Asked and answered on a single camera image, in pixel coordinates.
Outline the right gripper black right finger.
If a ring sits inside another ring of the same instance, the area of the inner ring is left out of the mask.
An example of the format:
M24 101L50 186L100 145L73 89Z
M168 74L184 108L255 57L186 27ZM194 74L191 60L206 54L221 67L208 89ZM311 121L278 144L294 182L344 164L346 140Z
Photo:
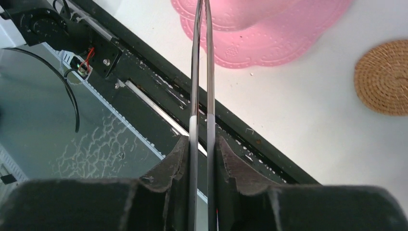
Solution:
M223 137L215 143L221 231L405 231L408 220L384 188L279 184L239 158Z

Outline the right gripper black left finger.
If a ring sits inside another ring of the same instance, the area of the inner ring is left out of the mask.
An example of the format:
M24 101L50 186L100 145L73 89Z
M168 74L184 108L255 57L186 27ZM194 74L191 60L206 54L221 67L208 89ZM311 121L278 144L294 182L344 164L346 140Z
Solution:
M139 178L29 180L0 208L3 231L186 231L189 139Z

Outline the pink three-tier cake stand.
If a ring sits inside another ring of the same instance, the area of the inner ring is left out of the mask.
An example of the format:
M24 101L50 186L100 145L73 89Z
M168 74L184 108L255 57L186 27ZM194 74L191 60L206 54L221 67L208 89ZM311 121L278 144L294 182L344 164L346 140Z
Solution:
M289 63L350 5L349 0L212 0L215 63L230 69Z

